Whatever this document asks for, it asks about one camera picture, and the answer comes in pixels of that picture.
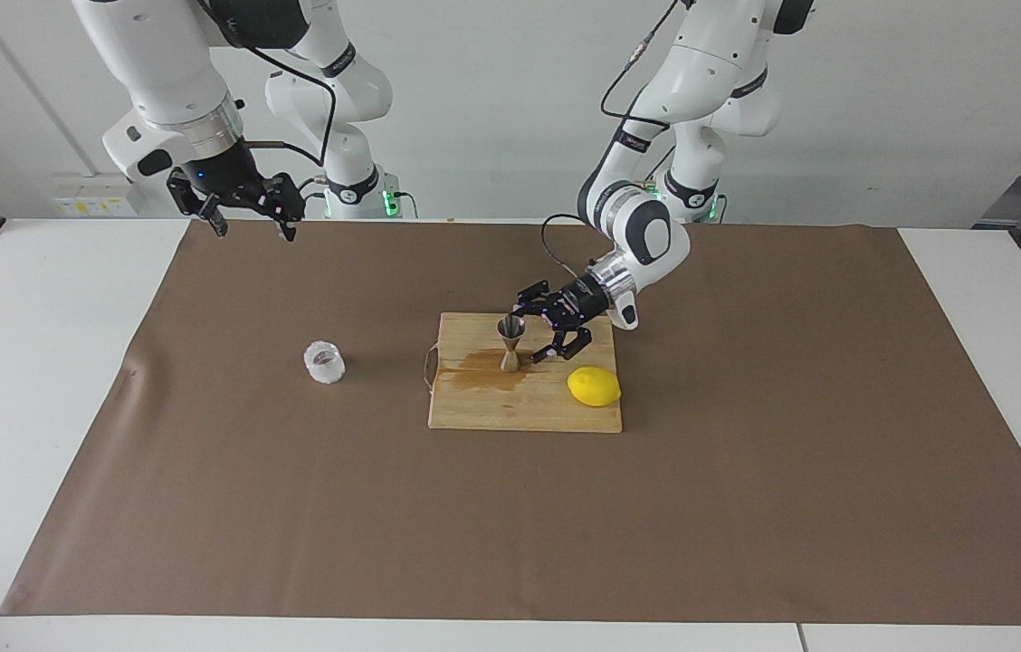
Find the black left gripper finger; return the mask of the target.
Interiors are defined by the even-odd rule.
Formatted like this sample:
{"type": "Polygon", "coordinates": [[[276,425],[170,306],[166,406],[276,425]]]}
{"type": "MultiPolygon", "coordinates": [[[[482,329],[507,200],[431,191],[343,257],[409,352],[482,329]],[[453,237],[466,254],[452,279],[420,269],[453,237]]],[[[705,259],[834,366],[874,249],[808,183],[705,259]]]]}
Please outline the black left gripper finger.
{"type": "Polygon", "coordinates": [[[552,292],[548,283],[532,284],[516,296],[513,314],[523,318],[526,318],[527,315],[563,318],[566,314],[563,293],[552,292]]]}
{"type": "Polygon", "coordinates": [[[549,322],[553,339],[547,346],[534,352],[534,363],[550,358],[571,360],[593,341],[592,331],[576,322],[549,322]]]}

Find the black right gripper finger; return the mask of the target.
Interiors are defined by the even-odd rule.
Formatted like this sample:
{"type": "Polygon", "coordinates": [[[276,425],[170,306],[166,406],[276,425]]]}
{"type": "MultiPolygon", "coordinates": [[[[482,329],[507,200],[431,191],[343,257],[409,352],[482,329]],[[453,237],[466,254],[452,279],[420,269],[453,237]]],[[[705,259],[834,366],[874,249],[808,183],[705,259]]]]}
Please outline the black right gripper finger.
{"type": "Polygon", "coordinates": [[[181,215],[204,220],[212,227],[217,238],[224,238],[228,234],[228,223],[220,211],[221,197],[216,193],[200,197],[184,170],[171,170],[168,194],[181,215]]]}
{"type": "Polygon", "coordinates": [[[250,209],[273,220],[282,238],[292,243],[297,235],[296,224],[305,216],[305,199],[290,174],[276,174],[262,180],[261,194],[250,209]]]}

